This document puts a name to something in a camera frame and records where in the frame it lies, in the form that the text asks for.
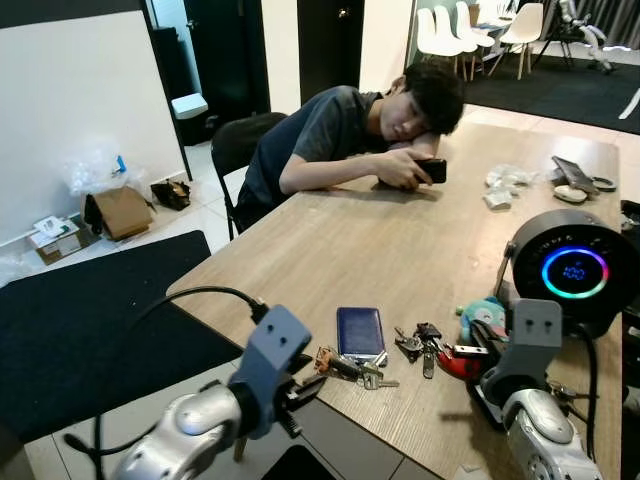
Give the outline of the blue wallet keychain with keys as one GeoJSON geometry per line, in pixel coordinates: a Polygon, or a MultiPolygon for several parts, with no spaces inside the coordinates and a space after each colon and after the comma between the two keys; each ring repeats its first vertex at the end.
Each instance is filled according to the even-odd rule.
{"type": "Polygon", "coordinates": [[[339,307],[335,317],[337,347],[317,351],[315,370],[366,390],[399,387],[399,381],[385,379],[381,370],[387,365],[388,353],[378,308],[339,307]]]}

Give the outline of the crumpled white plastic wrap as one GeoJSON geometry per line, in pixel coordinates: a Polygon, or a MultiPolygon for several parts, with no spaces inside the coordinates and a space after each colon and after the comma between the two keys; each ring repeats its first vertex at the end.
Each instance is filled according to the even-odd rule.
{"type": "Polygon", "coordinates": [[[530,187],[538,177],[536,172],[527,172],[515,165],[500,164],[489,170],[485,184],[489,191],[515,192],[530,187]]]}

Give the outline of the black folding chair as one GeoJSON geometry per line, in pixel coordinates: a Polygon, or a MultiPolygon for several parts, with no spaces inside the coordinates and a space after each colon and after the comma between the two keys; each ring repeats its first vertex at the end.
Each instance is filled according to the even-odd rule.
{"type": "Polygon", "coordinates": [[[242,212],[250,215],[250,225],[252,225],[268,215],[271,209],[261,205],[250,205],[247,210],[244,210],[242,206],[234,205],[232,195],[225,183],[225,175],[250,165],[257,143],[275,124],[282,122],[285,118],[287,115],[278,111],[247,116],[247,118],[221,125],[211,138],[211,160],[218,175],[224,207],[227,210],[229,241],[233,241],[237,234],[246,229],[241,219],[242,212]]]}

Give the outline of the brown cardboard box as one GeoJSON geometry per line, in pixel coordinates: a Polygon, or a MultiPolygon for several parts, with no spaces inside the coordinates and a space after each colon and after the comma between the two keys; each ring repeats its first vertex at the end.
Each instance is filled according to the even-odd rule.
{"type": "Polygon", "coordinates": [[[154,215],[146,198],[125,186],[84,196],[83,219],[96,236],[123,241],[150,228],[154,215]]]}

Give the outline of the white dining chair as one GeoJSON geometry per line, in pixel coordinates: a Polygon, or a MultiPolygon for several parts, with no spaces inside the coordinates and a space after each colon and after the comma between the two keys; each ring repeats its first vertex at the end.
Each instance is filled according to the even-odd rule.
{"type": "Polygon", "coordinates": [[[486,74],[493,76],[503,56],[516,47],[518,47],[517,79],[524,78],[525,73],[531,73],[531,42],[539,40],[543,22],[544,5],[540,0],[522,4],[506,32],[498,38],[499,45],[503,46],[503,50],[499,52],[498,58],[493,61],[492,67],[486,74]]]}
{"type": "Polygon", "coordinates": [[[477,65],[483,61],[486,52],[492,49],[497,41],[489,35],[486,29],[476,31],[474,13],[479,13],[479,9],[475,5],[458,0],[454,4],[454,10],[457,14],[456,33],[461,41],[462,52],[467,55],[467,60],[463,63],[466,67],[466,77],[468,81],[472,81],[477,65]]]}
{"type": "Polygon", "coordinates": [[[415,13],[416,20],[416,47],[422,55],[442,56],[452,58],[456,51],[451,49],[448,41],[440,41],[436,32],[436,20],[434,10],[420,8],[415,13]]]}
{"type": "Polygon", "coordinates": [[[465,54],[466,59],[462,60],[463,74],[462,77],[466,81],[474,81],[476,67],[476,51],[479,49],[476,42],[472,40],[468,33],[457,35],[454,32],[454,23],[451,20],[448,10],[442,5],[436,5],[433,8],[436,24],[436,45],[438,45],[442,55],[448,52],[449,56],[454,60],[458,60],[458,56],[465,54]]]}

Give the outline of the large black floor mat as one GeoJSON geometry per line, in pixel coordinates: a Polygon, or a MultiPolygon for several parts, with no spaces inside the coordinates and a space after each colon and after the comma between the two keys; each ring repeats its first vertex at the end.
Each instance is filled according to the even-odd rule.
{"type": "Polygon", "coordinates": [[[32,442],[241,356],[161,305],[209,255],[192,230],[0,287],[0,428],[32,442]]]}

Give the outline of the white grey robot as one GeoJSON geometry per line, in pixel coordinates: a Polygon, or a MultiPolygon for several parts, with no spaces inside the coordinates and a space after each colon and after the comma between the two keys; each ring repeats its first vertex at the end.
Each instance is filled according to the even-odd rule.
{"type": "Polygon", "coordinates": [[[609,61],[602,49],[602,44],[607,41],[604,33],[589,20],[580,17],[579,9],[576,8],[575,0],[557,0],[559,8],[559,19],[561,19],[564,32],[577,31],[581,33],[582,40],[588,45],[588,54],[590,58],[599,65],[600,70],[604,74],[613,73],[613,65],[609,61]]]}

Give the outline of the red round key fob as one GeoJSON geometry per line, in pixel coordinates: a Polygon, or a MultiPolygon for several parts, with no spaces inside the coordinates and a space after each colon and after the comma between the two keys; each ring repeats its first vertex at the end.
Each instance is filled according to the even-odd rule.
{"type": "Polygon", "coordinates": [[[492,367],[492,361],[457,358],[453,356],[452,346],[445,346],[442,351],[436,352],[436,365],[448,372],[453,378],[462,381],[476,381],[492,367]]]}

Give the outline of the teal plush toy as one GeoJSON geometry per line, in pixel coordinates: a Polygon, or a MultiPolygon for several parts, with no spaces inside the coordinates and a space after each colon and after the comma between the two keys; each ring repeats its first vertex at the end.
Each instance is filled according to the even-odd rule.
{"type": "Polygon", "coordinates": [[[460,339],[462,342],[471,342],[472,323],[488,326],[495,338],[507,342],[506,307],[500,303],[497,297],[489,296],[484,300],[476,300],[467,305],[458,306],[457,316],[460,317],[460,339]]]}

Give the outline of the clear plastic sheet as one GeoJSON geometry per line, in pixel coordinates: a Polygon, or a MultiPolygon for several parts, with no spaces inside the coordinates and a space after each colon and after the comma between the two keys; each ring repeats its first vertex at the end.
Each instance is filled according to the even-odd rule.
{"type": "Polygon", "coordinates": [[[13,256],[0,255],[0,288],[26,276],[35,275],[40,268],[13,256]]]}

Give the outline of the white computer mouse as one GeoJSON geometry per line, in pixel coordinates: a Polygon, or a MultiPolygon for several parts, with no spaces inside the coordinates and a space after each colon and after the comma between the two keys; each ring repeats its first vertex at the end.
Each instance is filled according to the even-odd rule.
{"type": "Polygon", "coordinates": [[[559,201],[567,202],[567,204],[580,205],[585,204],[590,196],[582,189],[573,188],[571,186],[556,186],[553,188],[553,196],[559,201]]]}

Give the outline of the white box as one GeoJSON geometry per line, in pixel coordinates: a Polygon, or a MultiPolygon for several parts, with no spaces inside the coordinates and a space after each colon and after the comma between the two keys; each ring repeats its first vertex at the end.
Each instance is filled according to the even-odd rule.
{"type": "Polygon", "coordinates": [[[170,109],[177,120],[188,120],[205,114],[209,110],[209,104],[200,92],[188,93],[178,99],[170,100],[170,109]]]}

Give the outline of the small box with papers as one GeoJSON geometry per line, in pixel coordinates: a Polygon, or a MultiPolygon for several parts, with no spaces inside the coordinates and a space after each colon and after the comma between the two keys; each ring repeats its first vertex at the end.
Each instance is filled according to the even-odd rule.
{"type": "Polygon", "coordinates": [[[82,233],[81,225],[73,218],[50,216],[37,221],[27,241],[45,265],[52,265],[83,250],[82,233]]]}

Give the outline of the dark tilted tablet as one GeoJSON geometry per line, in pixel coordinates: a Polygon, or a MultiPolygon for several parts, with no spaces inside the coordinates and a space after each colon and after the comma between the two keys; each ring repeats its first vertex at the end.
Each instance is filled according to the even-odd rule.
{"type": "Polygon", "coordinates": [[[594,186],[594,178],[586,174],[580,165],[559,156],[552,156],[550,159],[561,170],[562,177],[567,180],[568,186],[584,192],[598,192],[598,188],[594,186]]]}

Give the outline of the black key bunch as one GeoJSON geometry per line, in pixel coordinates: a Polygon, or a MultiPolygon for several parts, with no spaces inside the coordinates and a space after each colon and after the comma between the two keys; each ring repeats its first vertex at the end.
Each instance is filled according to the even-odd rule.
{"type": "Polygon", "coordinates": [[[430,323],[419,323],[416,325],[412,334],[404,333],[402,328],[396,326],[397,338],[396,344],[410,364],[415,364],[422,360],[422,376],[425,379],[433,379],[436,370],[436,361],[439,360],[439,355],[442,353],[442,347],[440,347],[439,330],[430,323]]]}

